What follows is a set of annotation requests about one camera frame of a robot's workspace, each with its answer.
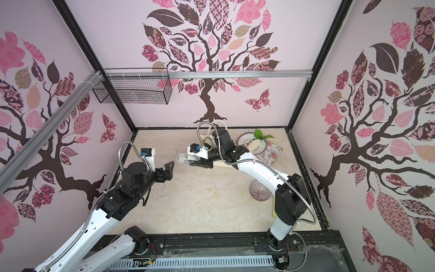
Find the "compass set case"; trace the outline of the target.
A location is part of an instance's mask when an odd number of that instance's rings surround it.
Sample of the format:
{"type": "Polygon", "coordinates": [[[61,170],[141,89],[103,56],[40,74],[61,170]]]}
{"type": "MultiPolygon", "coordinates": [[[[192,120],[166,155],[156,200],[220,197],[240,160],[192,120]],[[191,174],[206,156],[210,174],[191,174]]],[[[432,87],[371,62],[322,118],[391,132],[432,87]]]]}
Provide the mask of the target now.
{"type": "Polygon", "coordinates": [[[176,156],[176,159],[179,163],[183,164],[191,164],[193,162],[200,161],[200,157],[196,155],[189,155],[189,154],[178,154],[176,156]]]}

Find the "cream canvas tote bag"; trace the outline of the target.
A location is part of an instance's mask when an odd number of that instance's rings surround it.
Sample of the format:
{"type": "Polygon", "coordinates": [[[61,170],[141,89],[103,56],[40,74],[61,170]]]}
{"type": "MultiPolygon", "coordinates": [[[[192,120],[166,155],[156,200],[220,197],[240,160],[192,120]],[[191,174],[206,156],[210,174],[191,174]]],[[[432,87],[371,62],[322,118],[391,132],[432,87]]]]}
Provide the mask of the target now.
{"type": "Polygon", "coordinates": [[[197,125],[197,136],[200,145],[208,145],[209,160],[201,160],[205,168],[212,169],[215,162],[218,166],[233,167],[237,169],[236,159],[233,159],[232,153],[236,148],[228,132],[228,126],[225,121],[201,121],[197,125]]]}

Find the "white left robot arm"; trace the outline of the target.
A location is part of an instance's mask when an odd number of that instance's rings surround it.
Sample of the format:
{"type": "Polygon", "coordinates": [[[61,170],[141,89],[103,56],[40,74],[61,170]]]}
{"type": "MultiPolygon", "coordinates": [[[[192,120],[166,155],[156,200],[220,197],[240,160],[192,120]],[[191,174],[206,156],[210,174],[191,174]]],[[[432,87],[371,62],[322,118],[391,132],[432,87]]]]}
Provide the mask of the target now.
{"type": "Polygon", "coordinates": [[[119,259],[150,251],[150,240],[139,227],[128,228],[103,249],[88,256],[108,231],[133,208],[146,205],[152,186],[173,178],[174,162],[153,170],[144,162],[121,171],[121,180],[104,193],[91,208],[83,225],[54,254],[34,268],[36,272],[102,272],[119,259]]]}

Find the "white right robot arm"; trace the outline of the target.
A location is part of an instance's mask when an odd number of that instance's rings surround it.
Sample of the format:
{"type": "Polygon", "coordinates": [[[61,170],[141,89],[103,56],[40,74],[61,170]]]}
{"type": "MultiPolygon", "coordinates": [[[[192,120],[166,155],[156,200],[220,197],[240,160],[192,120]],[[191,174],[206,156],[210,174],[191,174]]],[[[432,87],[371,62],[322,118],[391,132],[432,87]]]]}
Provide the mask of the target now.
{"type": "Polygon", "coordinates": [[[188,147],[188,155],[199,157],[191,166],[212,169],[221,161],[249,174],[274,195],[277,218],[267,231],[269,247],[278,252],[284,248],[287,236],[295,236],[295,228],[304,222],[317,224],[307,187],[301,176],[288,175],[256,158],[248,148],[236,145],[226,128],[212,122],[200,122],[196,128],[199,144],[188,147]]]}

